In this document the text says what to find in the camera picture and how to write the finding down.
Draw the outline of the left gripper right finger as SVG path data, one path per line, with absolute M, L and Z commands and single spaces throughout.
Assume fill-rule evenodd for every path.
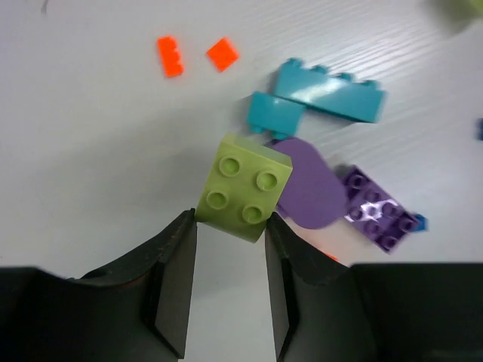
M 480 361 L 479 263 L 325 262 L 277 214 L 265 231 L 279 361 Z

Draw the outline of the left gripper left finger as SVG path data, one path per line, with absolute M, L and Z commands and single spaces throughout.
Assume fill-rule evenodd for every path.
M 194 210 L 81 278 L 1 270 L 3 361 L 178 361 L 197 247 Z

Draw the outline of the green square lego brick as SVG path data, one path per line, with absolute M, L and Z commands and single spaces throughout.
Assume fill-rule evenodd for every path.
M 195 218 L 256 242 L 292 173 L 291 157 L 235 133 L 217 149 Z

